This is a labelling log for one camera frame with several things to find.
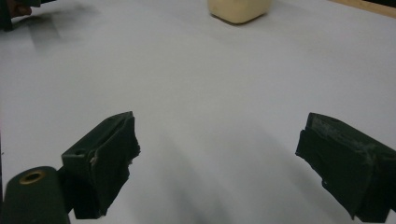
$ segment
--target wooden surface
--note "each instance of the wooden surface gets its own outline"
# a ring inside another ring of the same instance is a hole
[[[396,19],[396,8],[386,7],[376,3],[366,2],[362,0],[331,0],[350,7],[357,7],[363,10],[372,11],[381,15],[389,16]]]

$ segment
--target white tabletop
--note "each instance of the white tabletop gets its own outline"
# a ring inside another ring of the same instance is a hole
[[[142,148],[99,220],[361,223],[294,155],[309,112],[396,148],[396,20],[275,0],[231,26],[205,0],[59,0],[0,34],[4,182],[133,110]],[[387,223],[395,223],[392,212]]]

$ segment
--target cream-colored box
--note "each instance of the cream-colored box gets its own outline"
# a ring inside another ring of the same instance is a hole
[[[244,23],[265,14],[272,0],[207,0],[212,15],[230,23]]]

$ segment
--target bolt hole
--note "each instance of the bolt hole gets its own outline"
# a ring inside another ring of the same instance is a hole
[[[20,179],[20,183],[23,185],[30,185],[33,184],[35,182],[37,182],[38,180],[42,179],[45,176],[45,173],[43,171],[33,171],[27,175],[25,175],[24,177],[22,177]]]

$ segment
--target dark object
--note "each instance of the dark object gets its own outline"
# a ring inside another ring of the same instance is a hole
[[[396,0],[364,0],[366,2],[377,3],[382,6],[396,7]]]
[[[22,3],[27,7],[41,7],[41,4],[48,2],[54,2],[56,0],[15,0],[16,2]]]
[[[78,219],[104,216],[129,177],[128,166],[139,153],[132,112],[105,119],[62,155],[64,166],[58,172],[39,167],[14,177],[7,185],[0,223],[66,224],[64,215],[72,209]],[[21,176],[37,177],[37,181],[23,185]],[[53,200],[62,205],[52,204]],[[43,212],[47,207],[53,209],[48,210],[53,215]],[[35,222],[45,217],[51,221]]]
[[[353,218],[384,223],[396,209],[396,152],[344,122],[309,114],[296,155]]]
[[[62,155],[64,173],[72,177],[71,187],[86,190],[73,201],[77,218],[106,214],[139,152],[134,117],[129,112],[105,119]]]
[[[37,167],[13,177],[7,184],[2,224],[70,223],[57,172]]]
[[[0,29],[3,29],[4,31],[12,30],[12,22],[8,11],[7,0],[0,0]]]
[[[15,0],[16,2],[22,3],[27,7],[41,7],[41,4],[53,2],[56,0]],[[12,31],[11,16],[8,11],[7,0],[0,0],[0,29],[4,31]]]

